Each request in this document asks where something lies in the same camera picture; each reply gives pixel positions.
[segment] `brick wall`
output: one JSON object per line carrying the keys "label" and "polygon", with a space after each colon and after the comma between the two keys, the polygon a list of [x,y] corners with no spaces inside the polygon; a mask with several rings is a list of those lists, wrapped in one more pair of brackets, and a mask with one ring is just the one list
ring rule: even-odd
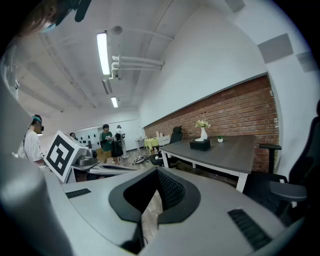
{"label": "brick wall", "polygon": [[268,78],[262,76],[159,119],[144,128],[145,134],[151,138],[156,136],[156,131],[171,135],[174,127],[182,126],[183,138],[200,137],[201,130],[195,128],[195,123],[196,120],[206,119],[211,124],[206,129],[209,137],[255,135],[252,170],[267,172],[269,151],[258,148],[258,145],[279,143],[278,114],[271,92]]}

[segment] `green shirt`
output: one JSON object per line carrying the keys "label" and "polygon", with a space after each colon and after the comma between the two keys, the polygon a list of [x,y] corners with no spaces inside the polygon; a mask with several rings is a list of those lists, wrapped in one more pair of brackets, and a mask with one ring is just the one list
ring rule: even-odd
{"label": "green shirt", "polygon": [[[104,131],[100,133],[100,141],[104,141],[108,137],[112,137],[112,133],[110,131],[108,133],[105,133]],[[106,143],[103,143],[101,146],[103,151],[110,151],[112,149],[112,140],[107,140]]]}

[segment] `flower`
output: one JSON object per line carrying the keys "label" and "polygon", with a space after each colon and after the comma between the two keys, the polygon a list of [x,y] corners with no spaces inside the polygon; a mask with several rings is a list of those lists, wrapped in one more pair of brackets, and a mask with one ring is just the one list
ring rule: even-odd
{"label": "flower", "polygon": [[198,120],[195,123],[195,128],[209,128],[211,126],[211,124],[208,124],[208,122],[206,121],[206,119],[204,120]]}

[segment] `white vase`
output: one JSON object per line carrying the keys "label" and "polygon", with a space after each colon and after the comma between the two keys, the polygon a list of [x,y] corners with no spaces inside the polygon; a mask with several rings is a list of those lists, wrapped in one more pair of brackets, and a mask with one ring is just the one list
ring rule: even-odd
{"label": "white vase", "polygon": [[207,134],[206,129],[204,127],[201,127],[201,137],[200,138],[203,140],[208,139],[208,134]]}

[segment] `office chair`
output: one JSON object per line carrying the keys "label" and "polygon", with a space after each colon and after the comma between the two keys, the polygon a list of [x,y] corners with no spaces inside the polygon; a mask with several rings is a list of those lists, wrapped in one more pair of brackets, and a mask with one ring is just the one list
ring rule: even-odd
{"label": "office chair", "polygon": [[275,151],[281,150],[280,145],[276,144],[259,144],[260,149],[268,149],[269,150],[269,169],[268,172],[270,174],[274,173],[274,165],[275,165]]}
{"label": "office chair", "polygon": [[[182,135],[183,135],[183,132],[181,131],[181,126],[174,127],[173,128],[173,133],[171,134],[171,139],[170,139],[169,144],[181,141]],[[152,155],[150,157],[150,161],[151,161],[151,163],[153,165],[161,167],[164,164],[164,160],[160,159],[160,158],[162,158],[162,153],[161,152]],[[170,166],[170,163],[171,164],[175,164],[177,161],[178,161],[178,159],[175,158],[175,157],[168,158],[169,166]]]}
{"label": "office chair", "polygon": [[[316,202],[320,178],[320,101],[317,115],[312,120],[304,150],[289,173],[289,183],[283,175],[259,171],[248,175],[245,183],[243,193],[276,214],[285,225],[299,219]],[[297,202],[296,207],[291,207],[291,202]]]}

